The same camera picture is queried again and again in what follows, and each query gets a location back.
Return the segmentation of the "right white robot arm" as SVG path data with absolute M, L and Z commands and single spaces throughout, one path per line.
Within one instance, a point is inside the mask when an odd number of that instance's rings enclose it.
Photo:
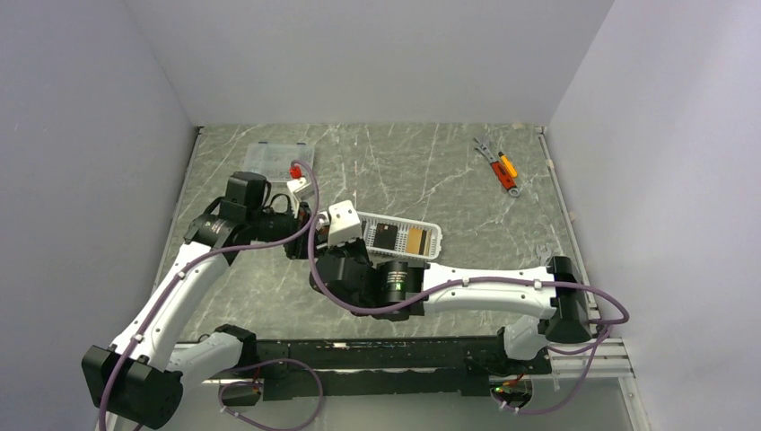
M 310 283 L 355 316 L 405 321 L 453 311 L 508 312 L 519 319 L 500 330 L 494 360 L 515 373 L 551 344 L 592 338 L 587 300 L 573 261 L 551 255 L 534 268 L 487 270 L 389 260 L 373 264 L 364 242 L 311 256 Z

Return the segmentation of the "white plastic basket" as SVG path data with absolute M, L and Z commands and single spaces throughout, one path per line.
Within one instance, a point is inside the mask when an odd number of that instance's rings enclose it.
M 416 221 L 406 218 L 400 218 L 390 215 L 378 215 L 367 212 L 358 212 L 358 216 L 362 221 L 363 240 L 366 243 L 369 252 L 379 255 L 385 255 L 400 259 L 419 259 L 419 260 L 435 260 L 439 257 L 442 249 L 442 229 L 437 224 L 427 223 L 423 221 Z M 376 225 L 378 223 L 394 224 L 398 227 L 398 238 L 396 249 L 394 251 L 382 250 L 374 248 L 372 246 L 373 237 Z M 412 227 L 418 227 L 423 229 L 430 229 L 433 232 L 431 256 L 429 258 L 420 257 L 405 252 L 405 246 L 407 243 L 407 232 Z

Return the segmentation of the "gold credit card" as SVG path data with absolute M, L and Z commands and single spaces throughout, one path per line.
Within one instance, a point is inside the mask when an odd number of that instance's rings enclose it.
M 407 232 L 405 252 L 420 257 L 431 256 L 433 232 L 430 229 L 412 227 Z

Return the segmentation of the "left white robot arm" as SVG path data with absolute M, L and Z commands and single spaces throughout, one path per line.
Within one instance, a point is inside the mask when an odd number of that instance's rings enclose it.
M 235 172 L 225 192 L 188 227 L 178 255 L 151 297 L 107 347 L 92 346 L 82 360 L 95 407 L 97 428 L 121 417 L 138 428 L 165 426 L 187 391 L 223 371 L 237 377 L 258 364 L 254 333 L 225 324 L 181 352 L 179 337 L 201 300 L 242 251 L 285 246 L 290 258 L 307 250 L 303 241 L 319 207 L 316 177 L 295 164 L 288 181 L 289 204 L 273 208 L 272 184 L 254 172 Z

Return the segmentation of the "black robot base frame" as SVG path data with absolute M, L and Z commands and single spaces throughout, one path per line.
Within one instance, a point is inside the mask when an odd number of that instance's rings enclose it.
M 501 334 L 441 338 L 263 339 L 224 324 L 243 339 L 242 360 L 222 378 L 257 376 L 265 401 L 327 396 L 457 393 L 486 396 L 498 377 L 547 375 L 548 351 L 508 357 Z M 262 362 L 256 373 L 251 366 Z

